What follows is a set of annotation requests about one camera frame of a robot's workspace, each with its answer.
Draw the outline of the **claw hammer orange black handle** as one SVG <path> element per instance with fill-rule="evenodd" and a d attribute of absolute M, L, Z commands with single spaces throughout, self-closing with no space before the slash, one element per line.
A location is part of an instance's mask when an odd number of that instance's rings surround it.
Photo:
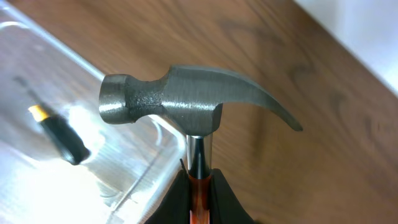
<path fill-rule="evenodd" d="M 173 65 L 160 79 L 107 75 L 99 92 L 99 113 L 109 124 L 133 123 L 148 115 L 165 116 L 187 138 L 183 161 L 190 184 L 190 223 L 210 223 L 213 133 L 225 103 L 250 103 L 271 110 L 293 130 L 302 125 L 262 86 L 236 72 Z"/>

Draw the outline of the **black yellow handled screwdriver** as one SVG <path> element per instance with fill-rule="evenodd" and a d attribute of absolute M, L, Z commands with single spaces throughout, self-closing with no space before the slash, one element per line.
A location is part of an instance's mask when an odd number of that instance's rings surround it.
<path fill-rule="evenodd" d="M 91 152 L 84 145 L 78 133 L 70 126 L 68 120 L 46 104 L 22 77 L 14 77 L 34 104 L 28 108 L 34 120 L 41 125 L 44 133 L 52 141 L 64 161 L 73 166 L 89 158 Z"/>

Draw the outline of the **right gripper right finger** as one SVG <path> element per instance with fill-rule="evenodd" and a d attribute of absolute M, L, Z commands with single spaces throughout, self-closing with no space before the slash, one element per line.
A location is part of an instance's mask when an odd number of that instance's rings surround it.
<path fill-rule="evenodd" d="M 211 224 L 255 224 L 220 169 L 212 170 L 208 203 Z"/>

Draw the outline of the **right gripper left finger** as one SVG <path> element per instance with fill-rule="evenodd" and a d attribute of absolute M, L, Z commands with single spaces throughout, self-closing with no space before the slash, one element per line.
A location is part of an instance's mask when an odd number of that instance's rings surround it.
<path fill-rule="evenodd" d="M 172 185 L 156 211 L 145 224 L 189 224 L 190 223 L 190 184 L 183 160 Z"/>

